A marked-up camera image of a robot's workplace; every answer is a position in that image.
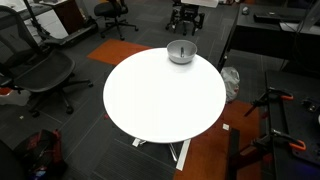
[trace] floor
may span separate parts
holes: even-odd
[[[183,36],[180,27],[175,34],[172,30],[165,30],[172,11],[171,1],[127,0],[127,4],[130,11],[126,19],[129,23],[137,25],[139,31],[122,28],[125,41],[156,48],[166,47],[170,41],[176,39],[190,40],[197,45],[198,55],[214,66],[217,65],[238,10],[237,4],[219,5],[214,9],[201,7],[200,11],[206,14],[203,29],[191,36],[190,27],[188,34]],[[99,19],[98,23],[103,27],[102,19]],[[110,174],[120,177],[121,173],[130,173],[119,174],[117,169],[104,169],[107,167],[103,164],[104,158],[108,159],[109,165],[116,166],[116,162],[110,160],[112,158],[109,153],[116,153],[113,152],[115,151],[113,148],[122,150],[121,152],[127,156],[141,156],[145,161],[150,160],[151,164],[161,162],[161,167],[157,168],[161,168],[162,171],[149,173],[153,173],[158,179],[168,179],[167,177],[172,176],[174,172],[175,164],[171,161],[167,147],[147,144],[138,150],[132,149],[130,143],[133,138],[119,130],[110,119],[105,117],[102,91],[104,82],[113,67],[90,60],[86,56],[109,38],[119,38],[116,29],[109,31],[105,39],[101,39],[99,34],[94,34],[73,47],[62,49],[76,61],[74,79],[88,78],[94,83],[93,88],[79,85],[66,89],[70,93],[68,97],[75,109],[72,115],[65,113],[63,102],[56,95],[43,103],[40,108],[41,115],[38,118],[32,118],[26,107],[2,105],[0,107],[0,139],[14,148],[30,134],[41,129],[59,129],[63,138],[63,157],[69,165],[65,179],[70,177],[79,180],[108,179],[106,177]],[[276,58],[231,51],[226,66],[235,67],[240,74],[240,90],[237,99],[250,102],[257,98],[264,91],[264,72],[269,69],[279,70],[281,64],[282,60]],[[138,175],[135,177],[133,179],[141,179]]]

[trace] office chair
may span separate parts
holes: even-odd
[[[71,114],[63,88],[79,83],[93,86],[90,80],[69,81],[75,62],[57,50],[41,49],[19,13],[6,6],[0,6],[0,49],[0,87],[30,91],[37,100],[29,110],[33,117],[39,115],[38,105],[54,92],[62,96]]]
[[[183,4],[181,0],[173,0],[173,11],[171,13],[170,22],[166,26],[166,30],[169,30],[171,26],[173,32],[176,32],[176,27],[179,23],[182,22],[183,25],[183,35],[187,35],[187,23],[193,24],[192,36],[198,29],[202,29],[204,13],[198,13],[199,6],[191,4]]]
[[[128,24],[124,19],[119,21],[117,17],[120,17],[122,14],[127,14],[129,11],[128,6],[125,4],[124,0],[109,0],[109,2],[100,3],[94,8],[94,14],[96,16],[103,16],[105,20],[107,18],[113,18],[114,22],[106,22],[106,29],[100,32],[102,38],[105,37],[104,33],[110,30],[113,27],[117,27],[118,33],[120,34],[120,39],[123,41],[124,37],[122,36],[120,26],[130,26],[134,27],[135,31],[139,29],[137,26]]]

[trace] silver bowl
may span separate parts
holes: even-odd
[[[186,64],[192,61],[197,53],[197,46],[187,40],[172,41],[167,46],[169,59],[178,64]]]

